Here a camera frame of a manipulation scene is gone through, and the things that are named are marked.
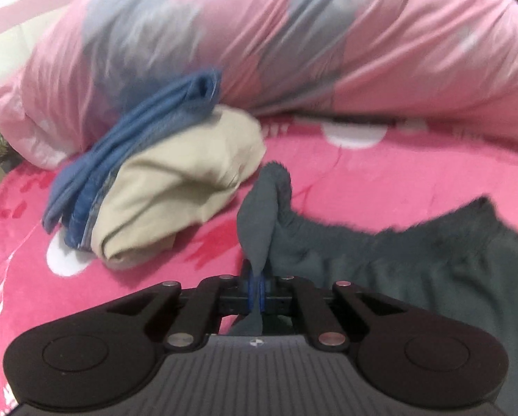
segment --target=pink blanket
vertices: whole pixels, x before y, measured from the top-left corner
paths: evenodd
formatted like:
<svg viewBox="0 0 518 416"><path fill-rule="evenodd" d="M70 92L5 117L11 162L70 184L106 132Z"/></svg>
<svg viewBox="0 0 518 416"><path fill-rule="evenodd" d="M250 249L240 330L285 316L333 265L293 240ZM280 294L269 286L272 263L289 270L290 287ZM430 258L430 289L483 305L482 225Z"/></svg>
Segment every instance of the pink blanket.
<svg viewBox="0 0 518 416"><path fill-rule="evenodd" d="M53 169L175 77L222 102L447 121L518 141L515 0L75 0L0 84L0 129Z"/></svg>
<svg viewBox="0 0 518 416"><path fill-rule="evenodd" d="M405 228L487 194L518 230L518 155L480 140L396 129L263 120L264 161L291 173L293 205L303 214L367 231ZM176 239L172 252L123 272L68 249L41 227L54 172L23 164L0 187L0 414L15 405L2 356L23 331L163 280L193 287L207 276L237 274L241 252L236 200L202 227Z"/></svg>

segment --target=bed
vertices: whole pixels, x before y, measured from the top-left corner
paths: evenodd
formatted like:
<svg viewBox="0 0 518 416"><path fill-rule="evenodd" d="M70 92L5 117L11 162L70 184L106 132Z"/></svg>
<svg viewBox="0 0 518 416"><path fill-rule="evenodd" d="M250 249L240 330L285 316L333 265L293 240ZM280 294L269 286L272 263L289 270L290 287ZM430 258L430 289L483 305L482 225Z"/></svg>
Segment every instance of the bed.
<svg viewBox="0 0 518 416"><path fill-rule="evenodd" d="M482 194L518 230L518 154L472 136L430 132L419 122L368 126L299 117L262 121L264 162L284 164L293 205L308 217L370 232L405 228ZM15 405L2 371L11 340L38 324L163 280L194 287L205 277L237 274L238 204L180 234L172 252L123 272L65 246L41 227L55 173L24 163L0 186L0 414Z"/></svg>

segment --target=pillow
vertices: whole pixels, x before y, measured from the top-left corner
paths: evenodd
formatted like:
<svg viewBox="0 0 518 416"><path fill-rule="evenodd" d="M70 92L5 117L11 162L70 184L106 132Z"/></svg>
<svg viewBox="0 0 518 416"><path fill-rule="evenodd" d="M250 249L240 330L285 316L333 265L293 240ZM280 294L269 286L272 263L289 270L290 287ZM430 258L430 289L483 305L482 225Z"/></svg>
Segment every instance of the pillow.
<svg viewBox="0 0 518 416"><path fill-rule="evenodd" d="M258 116L390 113L518 142L515 0L75 0L0 85L0 129L53 168L211 66L221 101Z"/></svg>
<svg viewBox="0 0 518 416"><path fill-rule="evenodd" d="M0 81L26 63L37 40L64 11L59 8L40 14L0 34Z"/></svg>

